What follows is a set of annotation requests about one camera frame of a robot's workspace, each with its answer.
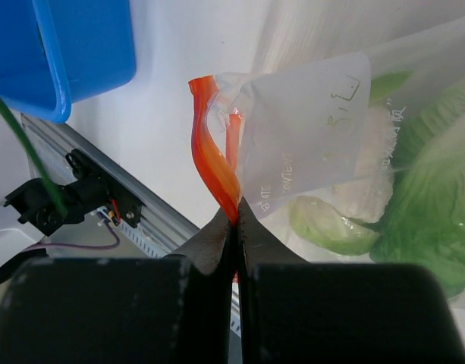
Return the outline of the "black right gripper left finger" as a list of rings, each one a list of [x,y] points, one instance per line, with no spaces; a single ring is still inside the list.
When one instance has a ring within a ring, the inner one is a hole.
[[[0,363],[226,363],[224,212],[160,259],[34,256],[0,303]]]

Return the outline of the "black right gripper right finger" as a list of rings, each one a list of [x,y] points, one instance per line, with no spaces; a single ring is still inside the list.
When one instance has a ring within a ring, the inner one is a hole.
[[[238,207],[246,363],[465,363],[434,275],[411,264],[309,263]]]

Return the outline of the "green lettuce leaf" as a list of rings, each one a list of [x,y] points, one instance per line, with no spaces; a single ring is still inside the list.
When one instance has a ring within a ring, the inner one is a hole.
[[[429,269],[448,297],[465,290],[465,77],[405,120],[394,192],[369,257]]]

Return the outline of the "clear zip top bag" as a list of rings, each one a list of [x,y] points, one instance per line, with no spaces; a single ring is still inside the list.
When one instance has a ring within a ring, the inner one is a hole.
[[[398,137],[405,120],[464,77],[465,16],[279,71],[199,77],[189,83],[193,161],[231,220],[245,199],[266,228],[309,262],[374,262],[372,249],[343,256],[304,243],[291,230],[289,206],[353,180],[369,108],[386,108]],[[379,222],[368,227],[380,238]],[[448,299],[465,308],[465,290]]]

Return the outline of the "green onion stalk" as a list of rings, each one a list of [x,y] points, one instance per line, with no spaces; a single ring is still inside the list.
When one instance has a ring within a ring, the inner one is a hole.
[[[34,149],[33,144],[30,142],[22,126],[1,97],[0,115],[24,148],[25,153],[30,157],[33,166],[39,172],[42,178],[42,184],[45,187],[46,192],[49,194],[50,200],[54,204],[57,212],[62,218],[65,218],[68,215],[68,210],[64,205],[64,197],[62,196],[62,193],[60,192],[57,185],[51,180],[46,168],[42,163],[41,158],[38,156],[36,150]]]

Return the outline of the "white cauliflower with leaves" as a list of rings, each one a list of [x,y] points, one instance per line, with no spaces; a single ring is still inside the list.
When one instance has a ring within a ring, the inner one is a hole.
[[[368,253],[379,238],[368,225],[379,222],[393,194],[390,159],[396,142],[389,111],[369,108],[353,180],[298,196],[289,206],[291,230],[304,243],[334,254]]]

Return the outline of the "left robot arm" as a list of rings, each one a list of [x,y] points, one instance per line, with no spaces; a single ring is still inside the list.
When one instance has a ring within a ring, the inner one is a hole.
[[[0,206],[0,284],[34,256],[45,256],[40,247],[30,250],[44,237],[49,237],[65,224],[83,221],[82,199],[78,196],[78,182],[56,187],[63,193],[66,216],[61,216],[41,178],[25,182],[5,197]]]

